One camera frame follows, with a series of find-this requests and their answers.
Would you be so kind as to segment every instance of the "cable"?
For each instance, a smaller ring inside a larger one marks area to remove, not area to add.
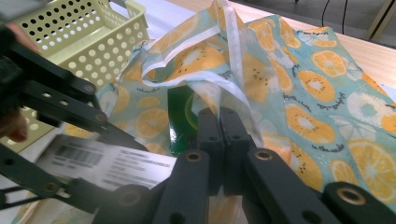
[[[344,22],[346,21],[346,14],[347,14],[347,0],[346,0],[346,5],[344,7],[343,26],[342,26],[343,34],[344,34]]]
[[[330,3],[330,0],[327,1],[326,7],[324,7],[324,9],[323,9],[323,13],[322,13],[322,27],[324,26],[324,23],[323,23],[324,13],[326,12],[326,8],[327,8],[327,5],[329,5],[329,3]]]
[[[329,3],[330,3],[330,0],[327,1],[326,6],[323,9],[322,20],[321,20],[322,21],[322,27],[324,26],[324,13],[326,12],[326,8],[327,8],[327,5],[329,5]],[[345,21],[346,21],[346,14],[347,14],[347,0],[346,0],[346,4],[344,6],[344,15],[343,15],[343,23],[342,23],[342,33],[343,34],[344,34],[344,24],[345,24]]]

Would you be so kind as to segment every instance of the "fabric bag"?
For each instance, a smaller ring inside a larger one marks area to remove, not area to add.
[[[345,181],[396,211],[396,104],[331,28],[295,31],[277,15],[244,24],[217,0],[140,43],[98,97],[111,122],[171,155],[168,91],[182,86],[194,92],[192,114],[235,110],[257,147],[277,152],[307,186]],[[209,223],[240,223],[237,202],[215,201]]]

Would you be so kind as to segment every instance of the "light green basket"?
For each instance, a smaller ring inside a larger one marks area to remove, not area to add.
[[[95,84],[101,89],[127,63],[134,45],[148,39],[145,8],[125,1],[130,19],[114,11],[107,0],[55,0],[19,18],[18,23],[37,43],[43,57]],[[53,127],[35,119],[36,112],[22,110],[28,121],[29,139],[2,144],[14,151],[31,145]]]

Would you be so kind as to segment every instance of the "barcode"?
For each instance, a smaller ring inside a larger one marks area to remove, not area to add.
[[[102,154],[82,150],[75,147],[62,146],[55,152],[55,156],[67,158],[71,161],[79,161],[90,165],[96,165],[103,157]]]

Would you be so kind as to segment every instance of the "metal screw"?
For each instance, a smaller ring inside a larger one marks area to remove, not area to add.
[[[46,191],[46,192],[50,192],[50,193],[52,193],[52,192],[55,192],[56,190],[58,190],[58,185],[57,184],[55,184],[55,183],[47,183],[45,186],[44,186],[44,191]]]

